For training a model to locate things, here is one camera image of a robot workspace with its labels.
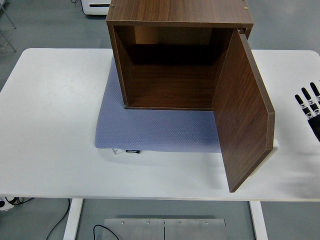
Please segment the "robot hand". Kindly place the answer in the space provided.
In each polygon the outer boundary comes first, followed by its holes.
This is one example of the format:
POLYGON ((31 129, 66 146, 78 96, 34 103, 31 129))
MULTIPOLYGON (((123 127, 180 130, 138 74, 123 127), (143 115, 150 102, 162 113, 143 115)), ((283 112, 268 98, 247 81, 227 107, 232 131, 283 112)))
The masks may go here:
POLYGON ((301 88, 301 92, 307 100, 308 105, 304 103, 304 101, 298 94, 296 94, 294 97, 304 115, 307 117, 307 122, 313 134, 315 135, 317 140, 320 141, 320 91, 314 82, 310 83, 310 87, 312 92, 314 93, 316 101, 313 100, 310 93, 305 87, 301 88))

